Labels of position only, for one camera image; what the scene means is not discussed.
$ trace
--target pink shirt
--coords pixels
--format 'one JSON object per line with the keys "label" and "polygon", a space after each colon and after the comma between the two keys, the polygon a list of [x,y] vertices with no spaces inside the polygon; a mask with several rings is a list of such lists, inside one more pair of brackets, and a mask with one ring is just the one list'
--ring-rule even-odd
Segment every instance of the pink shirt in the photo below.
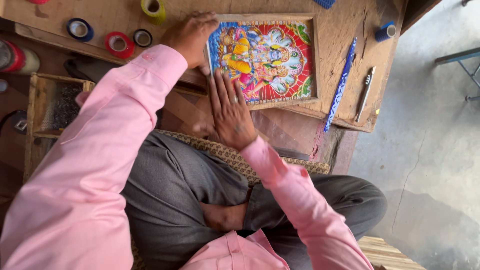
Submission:
{"label": "pink shirt", "polygon": [[[119,193],[154,128],[155,111],[186,68],[182,55],[158,45],[102,78],[13,201],[0,239],[3,270],[132,267]],[[298,230],[314,269],[373,269],[305,168],[285,164],[260,137],[241,154]],[[208,243],[182,269],[288,266],[259,230],[247,238],[232,231]]]}

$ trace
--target gray trousers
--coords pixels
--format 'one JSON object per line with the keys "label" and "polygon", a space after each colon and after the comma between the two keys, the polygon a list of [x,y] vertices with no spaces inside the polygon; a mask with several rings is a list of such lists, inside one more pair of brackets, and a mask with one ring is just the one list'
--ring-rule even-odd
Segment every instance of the gray trousers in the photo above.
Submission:
{"label": "gray trousers", "polygon": [[[311,175],[328,204],[346,217],[360,239],[384,216],[387,202],[371,183],[352,176]],[[247,179],[225,162],[166,135],[152,132],[141,146],[122,195],[130,230],[148,269],[176,270],[202,246],[224,235],[205,225],[206,204],[246,201]],[[263,229],[292,270],[312,269],[306,246],[272,193],[254,186],[238,234]]]}

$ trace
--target hindu deity image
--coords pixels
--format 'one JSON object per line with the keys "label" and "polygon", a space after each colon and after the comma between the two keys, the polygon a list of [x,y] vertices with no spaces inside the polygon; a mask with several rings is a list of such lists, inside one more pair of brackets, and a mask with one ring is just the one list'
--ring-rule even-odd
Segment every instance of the hindu deity image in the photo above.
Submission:
{"label": "hindu deity image", "polygon": [[302,22],[221,22],[208,40],[212,70],[238,80],[248,104],[311,95],[312,49]]}

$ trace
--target black tape roll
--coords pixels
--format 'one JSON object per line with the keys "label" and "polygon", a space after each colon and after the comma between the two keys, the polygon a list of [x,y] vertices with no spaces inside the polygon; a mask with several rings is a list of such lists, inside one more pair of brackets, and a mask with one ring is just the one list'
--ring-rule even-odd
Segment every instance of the black tape roll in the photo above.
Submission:
{"label": "black tape roll", "polygon": [[[143,42],[143,41],[139,41],[140,37],[142,35],[145,35],[147,36],[148,38],[148,41],[147,42]],[[133,41],[135,42],[135,45],[141,47],[141,48],[147,48],[149,47],[150,45],[152,45],[152,42],[153,42],[153,37],[152,37],[152,34],[148,31],[148,30],[145,30],[145,29],[137,29],[134,33],[133,33]]]}
{"label": "black tape roll", "polygon": [[73,18],[67,22],[67,32],[71,37],[81,42],[92,40],[95,34],[87,21],[80,18]]}

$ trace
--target yellow tape roll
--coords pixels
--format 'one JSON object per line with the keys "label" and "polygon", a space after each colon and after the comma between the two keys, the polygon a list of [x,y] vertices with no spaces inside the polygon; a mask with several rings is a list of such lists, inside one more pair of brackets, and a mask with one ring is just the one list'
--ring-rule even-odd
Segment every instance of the yellow tape roll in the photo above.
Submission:
{"label": "yellow tape roll", "polygon": [[165,20],[165,7],[162,0],[142,0],[141,5],[151,23],[154,25],[162,24]]}

